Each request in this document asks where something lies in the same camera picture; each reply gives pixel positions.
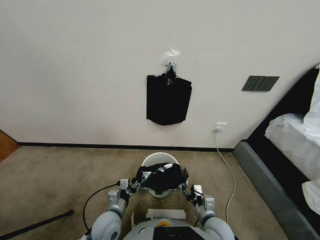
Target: wooden door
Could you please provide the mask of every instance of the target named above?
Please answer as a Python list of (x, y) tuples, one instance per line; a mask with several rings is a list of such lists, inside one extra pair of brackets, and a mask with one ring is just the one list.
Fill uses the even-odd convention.
[(19, 148), (19, 144), (0, 131), (0, 162)]

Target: bed frame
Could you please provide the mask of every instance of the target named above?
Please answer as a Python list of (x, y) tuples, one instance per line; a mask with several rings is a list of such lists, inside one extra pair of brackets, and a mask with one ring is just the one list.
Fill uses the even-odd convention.
[(291, 240), (320, 239), (320, 215), (309, 208), (302, 192), (301, 184), (309, 179), (264, 134), (276, 117), (309, 111), (318, 73), (314, 67), (309, 70), (233, 152)]

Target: orange light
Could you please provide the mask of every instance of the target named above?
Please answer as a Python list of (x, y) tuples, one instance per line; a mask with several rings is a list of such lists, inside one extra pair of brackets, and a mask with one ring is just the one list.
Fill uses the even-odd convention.
[(171, 226), (171, 224), (167, 221), (161, 221), (158, 223), (157, 227), (163, 227), (163, 226)]

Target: beige carpet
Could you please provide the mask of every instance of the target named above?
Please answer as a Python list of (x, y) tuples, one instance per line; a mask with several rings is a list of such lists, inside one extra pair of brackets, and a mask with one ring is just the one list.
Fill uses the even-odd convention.
[[(82, 209), (96, 190), (121, 178), (134, 177), (142, 161), (153, 150), (21, 147), (0, 163), (0, 235), (74, 209), (71, 217), (58, 220), (13, 239), (78, 239), (85, 232)], [(225, 220), (233, 179), (217, 153), (166, 151), (187, 168), (189, 186), (201, 184), (215, 198), (218, 217)], [(229, 221), (240, 240), (287, 239), (278, 221), (231, 153), (222, 153), (237, 179), (237, 190), (229, 207)], [(108, 190), (94, 196), (86, 211), (87, 223), (108, 207)], [(155, 199), (140, 190), (130, 198), (122, 220), (120, 239), (135, 222), (144, 220), (148, 208), (184, 209), (186, 221), (194, 224), (194, 207), (181, 192)]]

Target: light switch panel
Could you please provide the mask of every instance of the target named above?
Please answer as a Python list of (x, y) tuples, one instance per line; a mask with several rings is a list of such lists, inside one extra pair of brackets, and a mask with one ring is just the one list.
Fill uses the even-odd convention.
[(259, 78), (260, 78), (260, 76), (250, 76), (242, 90), (243, 91), (252, 91), (254, 85), (256, 85)]
[(243, 91), (268, 92), (279, 77), (249, 76)]

